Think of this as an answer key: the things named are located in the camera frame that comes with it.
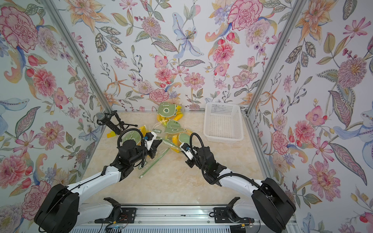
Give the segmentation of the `zip-top bag bananas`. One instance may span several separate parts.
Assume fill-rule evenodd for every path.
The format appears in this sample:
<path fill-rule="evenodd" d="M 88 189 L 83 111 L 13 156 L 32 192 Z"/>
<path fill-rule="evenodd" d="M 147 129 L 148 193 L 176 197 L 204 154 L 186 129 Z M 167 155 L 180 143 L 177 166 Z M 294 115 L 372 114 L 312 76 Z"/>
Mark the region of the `zip-top bag bananas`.
<path fill-rule="evenodd" d="M 177 104 L 162 102 L 157 111 L 158 122 L 168 122 L 169 120 L 179 121 L 184 116 L 182 107 Z"/>
<path fill-rule="evenodd" d="M 168 152 L 168 148 L 158 149 L 163 139 L 155 132 L 143 133 L 132 128 L 122 132 L 117 139 L 121 179 L 127 178 L 136 169 L 141 171 L 139 178 L 147 172 Z"/>
<path fill-rule="evenodd" d="M 162 120 L 153 126 L 152 131 L 176 153 L 181 152 L 181 144 L 189 143 L 192 134 L 191 130 L 183 128 L 181 124 L 175 120 Z"/>

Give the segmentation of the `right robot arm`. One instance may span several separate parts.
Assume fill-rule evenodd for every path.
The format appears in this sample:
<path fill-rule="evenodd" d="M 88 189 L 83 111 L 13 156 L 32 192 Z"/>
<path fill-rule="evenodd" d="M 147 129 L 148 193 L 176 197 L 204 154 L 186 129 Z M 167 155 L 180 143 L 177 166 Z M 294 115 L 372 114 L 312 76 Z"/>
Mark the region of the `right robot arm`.
<path fill-rule="evenodd" d="M 251 203 L 247 203 L 240 197 L 233 198 L 226 207 L 214 210 L 216 221 L 252 224 L 258 220 L 275 233 L 283 232 L 296 207 L 277 182 L 271 178 L 254 180 L 233 172 L 215 160 L 214 154 L 197 133 L 191 134 L 189 138 L 194 137 L 200 142 L 200 147 L 195 147 L 191 141 L 180 145 L 188 166 L 199 168 L 210 185 L 230 188 L 252 199 Z"/>

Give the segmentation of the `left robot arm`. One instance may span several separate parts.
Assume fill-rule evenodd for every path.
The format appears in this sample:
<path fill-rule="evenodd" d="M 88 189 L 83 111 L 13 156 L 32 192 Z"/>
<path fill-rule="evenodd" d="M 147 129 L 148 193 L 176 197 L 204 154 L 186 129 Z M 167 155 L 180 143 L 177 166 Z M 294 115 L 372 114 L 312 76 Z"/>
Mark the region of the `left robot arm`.
<path fill-rule="evenodd" d="M 123 219 L 121 204 L 113 198 L 97 204 L 85 201 L 127 178 L 136 166 L 145 164 L 147 157 L 153 159 L 161 143 L 162 139 L 154 132 L 142 134 L 136 128 L 122 132 L 117 139 L 118 154 L 110 165 L 80 182 L 51 188 L 34 218 L 39 232 L 69 233 L 90 221 L 115 224 Z"/>

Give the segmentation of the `loose yellow banana by stand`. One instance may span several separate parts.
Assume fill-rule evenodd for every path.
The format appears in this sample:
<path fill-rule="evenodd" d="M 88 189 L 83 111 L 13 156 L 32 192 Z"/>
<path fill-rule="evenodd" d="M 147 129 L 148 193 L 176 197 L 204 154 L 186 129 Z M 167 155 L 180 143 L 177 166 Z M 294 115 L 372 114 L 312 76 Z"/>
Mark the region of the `loose yellow banana by stand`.
<path fill-rule="evenodd" d="M 116 136 L 116 133 L 111 131 L 110 133 L 108 133 L 107 135 L 107 138 L 111 138 L 111 137 L 115 137 Z"/>

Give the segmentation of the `white plastic basket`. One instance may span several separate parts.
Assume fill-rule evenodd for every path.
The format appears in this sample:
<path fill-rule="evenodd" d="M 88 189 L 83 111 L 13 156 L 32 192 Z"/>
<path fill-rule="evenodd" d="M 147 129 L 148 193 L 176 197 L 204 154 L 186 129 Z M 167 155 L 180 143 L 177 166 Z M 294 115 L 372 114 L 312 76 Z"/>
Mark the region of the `white plastic basket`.
<path fill-rule="evenodd" d="M 207 103 L 204 135 L 208 141 L 234 144 L 244 139 L 242 113 L 238 105 Z"/>

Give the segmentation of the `black microphone tripod stand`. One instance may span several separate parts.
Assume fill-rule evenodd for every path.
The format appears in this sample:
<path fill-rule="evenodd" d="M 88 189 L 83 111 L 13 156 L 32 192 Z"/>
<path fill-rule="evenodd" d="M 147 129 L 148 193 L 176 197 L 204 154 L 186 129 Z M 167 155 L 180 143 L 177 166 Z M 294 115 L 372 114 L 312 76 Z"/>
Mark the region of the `black microphone tripod stand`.
<path fill-rule="evenodd" d="M 125 123 L 118 115 L 117 110 L 110 113 L 99 112 L 96 114 L 97 124 L 99 126 L 107 126 L 116 135 L 120 135 L 123 131 L 127 130 L 130 126 L 138 127 L 137 124 Z"/>

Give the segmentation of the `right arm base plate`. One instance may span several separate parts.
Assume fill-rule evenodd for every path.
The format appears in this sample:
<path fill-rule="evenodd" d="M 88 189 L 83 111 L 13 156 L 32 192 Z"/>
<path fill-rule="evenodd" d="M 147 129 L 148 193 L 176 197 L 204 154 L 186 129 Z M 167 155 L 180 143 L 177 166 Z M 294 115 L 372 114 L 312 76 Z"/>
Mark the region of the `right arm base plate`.
<path fill-rule="evenodd" d="M 237 224 L 250 224 L 254 223 L 253 218 L 239 217 L 233 210 L 234 204 L 240 200 L 240 197 L 235 197 L 225 207 L 215 207 L 209 213 L 209 216 L 214 218 L 215 223 L 237 223 Z"/>

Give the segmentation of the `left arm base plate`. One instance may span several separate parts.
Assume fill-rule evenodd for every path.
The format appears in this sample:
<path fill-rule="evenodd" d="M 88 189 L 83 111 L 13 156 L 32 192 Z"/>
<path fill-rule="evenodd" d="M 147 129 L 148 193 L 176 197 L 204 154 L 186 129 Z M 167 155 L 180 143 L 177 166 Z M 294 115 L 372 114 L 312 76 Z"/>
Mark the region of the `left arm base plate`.
<path fill-rule="evenodd" d="M 134 223 L 137 209 L 122 207 L 120 203 L 111 197 L 104 198 L 105 204 L 110 204 L 113 209 L 107 218 L 96 219 L 94 223 Z"/>

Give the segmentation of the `aluminium front rail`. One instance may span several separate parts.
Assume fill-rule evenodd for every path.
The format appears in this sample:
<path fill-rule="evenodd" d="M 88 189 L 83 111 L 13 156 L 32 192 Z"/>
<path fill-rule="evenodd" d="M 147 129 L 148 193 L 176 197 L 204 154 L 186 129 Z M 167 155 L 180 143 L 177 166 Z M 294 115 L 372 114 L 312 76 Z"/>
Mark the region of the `aluminium front rail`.
<path fill-rule="evenodd" d="M 252 224 L 215 223 L 209 216 L 225 205 L 123 205 L 137 209 L 134 223 L 94 223 L 103 217 L 65 222 L 56 233 L 270 233 L 255 220 Z"/>

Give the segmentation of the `left corner aluminium post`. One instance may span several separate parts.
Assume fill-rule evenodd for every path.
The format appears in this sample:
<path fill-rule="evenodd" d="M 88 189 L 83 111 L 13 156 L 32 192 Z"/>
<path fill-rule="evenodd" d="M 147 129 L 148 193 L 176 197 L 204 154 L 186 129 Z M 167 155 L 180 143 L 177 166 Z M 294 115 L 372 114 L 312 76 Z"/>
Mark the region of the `left corner aluminium post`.
<path fill-rule="evenodd" d="M 92 86 L 93 91 L 96 93 L 96 96 L 104 109 L 105 112 L 109 113 L 112 111 L 112 108 L 110 107 L 104 93 L 101 91 L 91 69 L 89 68 L 86 60 L 83 58 L 80 49 L 78 48 L 78 45 L 76 44 L 75 40 L 73 39 L 73 36 L 69 29 L 67 28 L 63 18 L 61 17 L 60 13 L 58 12 L 55 4 L 52 1 L 46 1 L 41 0 L 42 5 L 44 6 L 47 13 L 49 13 L 51 20 L 53 23 L 56 24 L 56 28 L 60 32 L 62 38 L 68 45 L 68 47 L 71 50 L 71 53 L 76 61 L 76 63 L 79 65 L 79 67 L 82 69 L 83 73 L 85 74 L 88 82 Z"/>

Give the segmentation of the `corner aluminium post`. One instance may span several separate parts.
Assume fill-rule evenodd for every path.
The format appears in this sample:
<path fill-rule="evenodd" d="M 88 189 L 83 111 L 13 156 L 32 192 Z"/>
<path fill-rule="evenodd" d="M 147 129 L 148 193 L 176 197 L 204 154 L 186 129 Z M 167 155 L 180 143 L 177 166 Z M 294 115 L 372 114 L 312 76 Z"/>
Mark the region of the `corner aluminium post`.
<path fill-rule="evenodd" d="M 278 43 L 275 46 L 275 49 L 272 53 L 272 55 L 269 57 L 269 62 L 267 63 L 267 66 L 260 77 L 258 81 L 256 81 L 256 86 L 254 87 L 254 95 L 252 98 L 251 103 L 248 105 L 248 109 L 245 113 L 246 117 L 249 117 L 251 113 L 254 112 L 255 105 L 257 101 L 259 100 L 259 97 L 261 95 L 261 92 L 267 82 L 267 80 L 270 77 L 271 72 L 273 71 L 275 65 L 277 64 L 281 53 L 283 52 L 287 40 L 290 37 L 291 31 L 293 30 L 295 23 L 298 19 L 298 17 L 301 15 L 302 9 L 305 5 L 306 1 L 296 1 L 294 7 L 289 13 L 289 18 L 286 21 L 286 24 L 282 30 L 282 35 L 280 36 Z"/>
<path fill-rule="evenodd" d="M 62 38 L 68 45 L 68 47 L 71 50 L 71 53 L 76 61 L 76 63 L 79 65 L 79 67 L 82 69 L 83 73 L 85 74 L 88 82 L 92 86 L 93 91 L 96 93 L 96 96 L 104 109 L 105 112 L 109 113 L 112 111 L 112 108 L 110 107 L 104 93 L 101 91 L 91 69 L 89 68 L 86 60 L 83 58 L 80 49 L 78 48 L 78 45 L 76 44 L 75 40 L 73 39 L 73 36 L 69 29 L 67 28 L 63 18 L 61 17 L 60 13 L 58 12 L 55 4 L 52 1 L 46 1 L 41 0 L 42 5 L 44 6 L 47 13 L 49 13 L 51 20 L 53 23 L 56 24 L 56 28 L 60 32 Z"/>

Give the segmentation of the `right corner aluminium post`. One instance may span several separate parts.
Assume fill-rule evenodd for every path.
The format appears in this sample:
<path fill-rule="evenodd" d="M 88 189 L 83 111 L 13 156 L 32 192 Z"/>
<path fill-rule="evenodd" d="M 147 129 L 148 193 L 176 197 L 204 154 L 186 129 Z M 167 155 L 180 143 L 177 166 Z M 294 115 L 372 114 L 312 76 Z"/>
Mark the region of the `right corner aluminium post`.
<path fill-rule="evenodd" d="M 289 18 L 286 21 L 286 24 L 282 30 L 282 35 L 280 36 L 278 43 L 275 46 L 275 49 L 272 53 L 272 55 L 269 57 L 269 62 L 267 63 L 267 66 L 260 77 L 258 81 L 256 81 L 256 86 L 254 87 L 254 95 L 252 98 L 251 103 L 248 105 L 248 109 L 245 113 L 246 117 L 249 117 L 251 113 L 254 112 L 255 105 L 257 101 L 259 100 L 259 97 L 261 95 L 261 92 L 267 82 L 267 80 L 270 77 L 271 72 L 273 71 L 275 65 L 277 64 L 281 53 L 283 52 L 287 40 L 290 37 L 291 31 L 293 30 L 295 23 L 298 19 L 298 17 L 301 15 L 302 9 L 305 5 L 306 1 L 296 1 L 294 7 L 289 13 Z"/>

